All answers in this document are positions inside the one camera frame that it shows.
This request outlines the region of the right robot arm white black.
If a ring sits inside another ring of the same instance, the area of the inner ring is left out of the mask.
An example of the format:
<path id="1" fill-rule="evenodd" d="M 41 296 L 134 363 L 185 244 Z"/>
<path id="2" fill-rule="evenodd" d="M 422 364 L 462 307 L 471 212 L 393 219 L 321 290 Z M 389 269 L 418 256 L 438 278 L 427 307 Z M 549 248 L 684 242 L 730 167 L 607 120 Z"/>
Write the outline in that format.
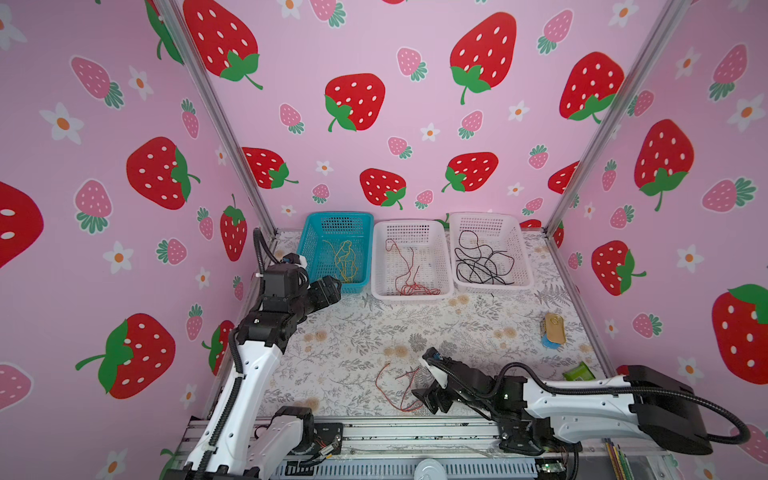
<path id="1" fill-rule="evenodd" d="M 506 453 L 579 452 L 585 440 L 636 438 L 669 452 L 706 456 L 714 444 L 743 445 L 751 438 L 732 412 L 641 365 L 607 379 L 551 381 L 521 362 L 489 375 L 434 348 L 422 364 L 433 381 L 414 390 L 414 397 L 432 414 L 459 403 L 491 421 Z"/>

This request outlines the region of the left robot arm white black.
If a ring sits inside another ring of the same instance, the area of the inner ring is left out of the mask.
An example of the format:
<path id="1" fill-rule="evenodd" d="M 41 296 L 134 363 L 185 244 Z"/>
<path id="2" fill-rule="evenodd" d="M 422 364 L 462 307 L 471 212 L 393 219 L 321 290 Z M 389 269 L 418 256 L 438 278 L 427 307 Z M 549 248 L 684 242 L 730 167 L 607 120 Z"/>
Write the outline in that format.
<path id="1" fill-rule="evenodd" d="M 254 306 L 227 338 L 232 368 L 198 443 L 167 479 L 268 479 L 285 457 L 312 448 L 314 417 L 306 407 L 283 407 L 265 432 L 255 432 L 262 400 L 290 338 L 308 316 L 341 300 L 332 276 L 311 281 L 304 257 L 277 258 L 261 232 L 253 232 L 258 260 Z"/>

